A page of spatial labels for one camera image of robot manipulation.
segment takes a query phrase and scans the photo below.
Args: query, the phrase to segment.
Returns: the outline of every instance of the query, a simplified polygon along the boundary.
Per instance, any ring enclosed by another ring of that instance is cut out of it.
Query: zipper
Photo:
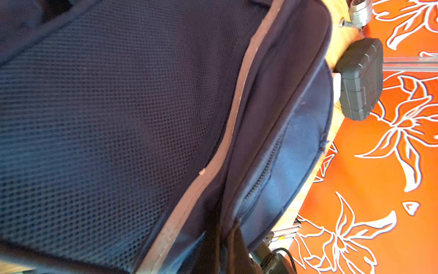
[[[258,178],[257,182],[254,184],[254,186],[251,188],[251,190],[245,196],[245,198],[243,199],[242,203],[246,202],[253,195],[253,193],[257,190],[257,188],[261,185],[261,183],[265,179],[265,177],[268,174],[269,170],[271,170],[272,163],[274,162],[274,158],[275,158],[275,156],[277,154],[278,148],[280,147],[280,143],[281,143],[282,140],[283,140],[283,134],[275,142],[274,148],[272,149],[271,155],[269,156],[268,162],[266,163],[266,166],[263,169],[263,172],[261,173],[260,177]]]

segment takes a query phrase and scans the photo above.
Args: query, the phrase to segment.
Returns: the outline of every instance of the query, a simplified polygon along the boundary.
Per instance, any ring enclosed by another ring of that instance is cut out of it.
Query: black plastic box
[[[341,73],[341,107],[345,117],[365,120],[383,90],[383,48],[379,39],[350,45],[336,64]]]

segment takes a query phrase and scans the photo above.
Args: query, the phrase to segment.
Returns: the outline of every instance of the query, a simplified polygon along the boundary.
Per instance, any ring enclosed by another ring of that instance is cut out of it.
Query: wooden surface
[[[20,273],[33,268],[0,261],[0,274]]]
[[[339,27],[339,22],[341,21],[342,18],[348,21],[350,20],[350,16],[348,14],[348,6],[345,0],[322,0],[322,1],[326,4],[332,16],[332,24],[333,24],[332,40],[330,41],[330,45],[328,47],[325,60],[327,61],[328,66],[333,70],[334,67],[336,66],[336,63],[342,57],[343,53],[348,48],[348,46],[352,42],[360,39],[360,34],[357,29],[348,28],[348,27],[343,27],[343,28]],[[343,120],[344,120],[344,115],[342,114],[341,105],[339,102],[337,102],[333,109],[332,125],[330,127],[330,132],[328,134],[329,144],[327,144],[325,148],[325,153],[321,156],[318,163],[315,165],[315,168],[313,169],[308,180],[301,188],[298,195],[295,197],[295,199],[292,201],[286,212],[283,214],[283,216],[274,226],[274,228],[272,229],[273,231],[286,229],[293,225],[293,222],[297,217],[298,211],[303,205],[304,199],[306,198],[307,193],[309,192],[310,187],[313,184],[315,176],[318,173],[319,168],[324,160],[324,157],[327,154],[330,146],[332,145],[333,140],[336,134],[338,133],[338,130],[341,127]]]

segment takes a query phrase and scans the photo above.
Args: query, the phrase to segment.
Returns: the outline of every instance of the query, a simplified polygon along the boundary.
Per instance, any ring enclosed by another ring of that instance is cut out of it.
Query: white floral pattern
[[[435,52],[427,52],[427,51],[421,51],[420,57],[438,57],[438,53]]]
[[[412,5],[402,8],[399,11],[376,12],[374,10],[379,4],[388,1],[399,0],[378,0],[373,3],[373,14],[376,20],[386,22],[403,20],[394,28],[391,36],[386,40],[386,46],[388,48],[396,50],[398,44],[422,28],[432,33],[438,33],[438,30],[430,26],[430,22],[438,22],[438,17],[432,17],[434,9],[438,9],[438,1],[409,0],[408,2],[412,3]]]
[[[314,183],[320,183],[324,181],[327,169],[329,168],[330,163],[332,162],[333,158],[336,156],[337,153],[338,153],[338,149],[336,148],[335,144],[332,143],[326,156],[324,157],[324,161],[322,162],[321,167],[319,168],[318,174],[316,174],[315,179],[313,180]]]
[[[408,202],[402,202],[402,206],[410,216],[415,216],[417,209],[420,207],[420,203],[414,201],[408,201]]]
[[[397,224],[395,211],[376,221],[356,222],[356,216],[346,200],[336,192],[341,203],[341,212],[336,222],[335,231],[318,226],[298,215],[302,228],[295,236],[292,248],[298,250],[294,260],[301,267],[313,268],[321,272],[375,274],[377,259],[363,240],[371,240],[382,233],[391,231]],[[302,234],[301,231],[315,230],[315,233]],[[322,250],[310,250],[306,242],[312,239],[328,238],[322,242]]]
[[[438,135],[422,129],[426,122],[438,122],[438,103],[432,102],[434,97],[425,85],[426,81],[437,80],[438,76],[417,79],[413,76],[401,75],[401,73],[403,72],[397,72],[388,77],[396,76],[400,85],[386,87],[383,90],[399,89],[406,93],[406,99],[397,105],[394,110],[395,117],[392,120],[386,118],[387,110],[383,102],[378,102],[376,108],[381,109],[381,114],[371,112],[371,115],[374,115],[378,121],[386,123],[389,129],[371,151],[355,156],[378,159],[395,154],[406,176],[404,191],[409,192],[420,186],[423,177],[420,169],[420,154],[416,146],[438,147]],[[434,143],[424,139],[426,135],[431,134],[429,140],[434,139],[436,141]]]

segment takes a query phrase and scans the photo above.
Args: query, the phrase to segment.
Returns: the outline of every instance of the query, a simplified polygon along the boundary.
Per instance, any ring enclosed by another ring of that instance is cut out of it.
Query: mesh back panel
[[[233,47],[265,13],[105,0],[3,65],[2,240],[132,271],[175,187],[204,167],[198,152],[213,153],[202,144],[228,113]]]

